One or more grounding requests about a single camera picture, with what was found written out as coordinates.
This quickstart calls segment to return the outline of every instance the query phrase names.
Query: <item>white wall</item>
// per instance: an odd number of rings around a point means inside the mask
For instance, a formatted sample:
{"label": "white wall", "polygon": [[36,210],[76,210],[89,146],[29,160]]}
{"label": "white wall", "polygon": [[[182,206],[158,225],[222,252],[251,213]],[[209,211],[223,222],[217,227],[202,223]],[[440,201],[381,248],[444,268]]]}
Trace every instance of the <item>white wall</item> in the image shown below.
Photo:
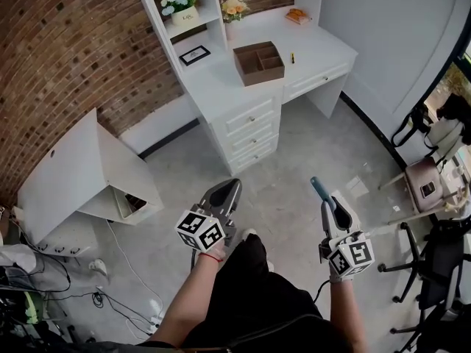
{"label": "white wall", "polygon": [[187,94],[163,105],[144,120],[124,131],[119,139],[140,154],[150,146],[196,119]]}
{"label": "white wall", "polygon": [[[450,55],[469,11],[463,0],[322,0],[319,25],[358,53],[344,92],[390,138]],[[420,137],[398,151],[427,153]]]}

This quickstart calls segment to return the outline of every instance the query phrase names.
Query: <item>white flower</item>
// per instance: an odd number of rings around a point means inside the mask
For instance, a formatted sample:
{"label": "white flower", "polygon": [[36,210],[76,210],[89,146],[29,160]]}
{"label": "white flower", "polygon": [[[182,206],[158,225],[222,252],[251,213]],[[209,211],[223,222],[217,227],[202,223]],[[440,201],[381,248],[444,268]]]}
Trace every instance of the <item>white flower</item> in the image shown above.
{"label": "white flower", "polygon": [[171,15],[175,11],[175,8],[173,8],[171,5],[169,5],[167,8],[162,9],[162,14],[163,15]]}

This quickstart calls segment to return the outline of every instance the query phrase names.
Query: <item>desk drawer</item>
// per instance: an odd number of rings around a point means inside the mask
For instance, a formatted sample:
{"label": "desk drawer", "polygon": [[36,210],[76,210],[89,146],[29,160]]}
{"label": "desk drawer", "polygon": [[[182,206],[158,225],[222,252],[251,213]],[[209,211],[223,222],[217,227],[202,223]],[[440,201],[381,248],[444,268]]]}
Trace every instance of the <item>desk drawer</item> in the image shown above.
{"label": "desk drawer", "polygon": [[244,152],[256,147],[259,143],[264,142],[266,139],[278,134],[280,130],[280,116],[277,115],[274,119],[260,124],[253,132],[245,133],[230,140],[227,144],[226,157],[232,160]]}
{"label": "desk drawer", "polygon": [[277,150],[278,135],[264,141],[253,150],[229,162],[232,174],[237,174]]}
{"label": "desk drawer", "polygon": [[297,81],[286,85],[283,91],[283,103],[291,101],[292,99],[295,99],[296,97],[301,96],[302,94],[307,93],[332,79],[336,79],[337,77],[346,74],[349,69],[350,64],[344,63],[315,76],[298,79]]}
{"label": "desk drawer", "polygon": [[263,121],[268,121],[281,112],[281,90],[251,101],[244,106],[232,110],[212,123],[219,140],[231,137],[252,129]]}

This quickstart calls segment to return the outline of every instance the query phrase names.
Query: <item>picture frame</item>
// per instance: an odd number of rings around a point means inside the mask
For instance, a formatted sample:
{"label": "picture frame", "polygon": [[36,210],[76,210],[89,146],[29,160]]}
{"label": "picture frame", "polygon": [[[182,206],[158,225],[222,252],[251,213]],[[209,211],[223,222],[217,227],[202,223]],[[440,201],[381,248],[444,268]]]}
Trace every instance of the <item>picture frame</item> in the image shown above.
{"label": "picture frame", "polygon": [[179,58],[180,60],[182,60],[183,64],[189,66],[190,64],[193,64],[198,60],[201,60],[203,57],[207,57],[210,54],[211,52],[204,46],[198,46],[184,53],[183,55],[180,55]]}

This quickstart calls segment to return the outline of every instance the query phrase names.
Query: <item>white baseboard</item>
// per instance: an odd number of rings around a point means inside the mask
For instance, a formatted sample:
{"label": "white baseboard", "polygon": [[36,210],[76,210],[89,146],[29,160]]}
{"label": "white baseboard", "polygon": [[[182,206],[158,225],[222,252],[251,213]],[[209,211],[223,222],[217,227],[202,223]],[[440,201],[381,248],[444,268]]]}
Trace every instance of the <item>white baseboard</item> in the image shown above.
{"label": "white baseboard", "polygon": [[184,94],[148,114],[142,121],[124,131],[119,139],[140,154],[196,118],[190,99]]}

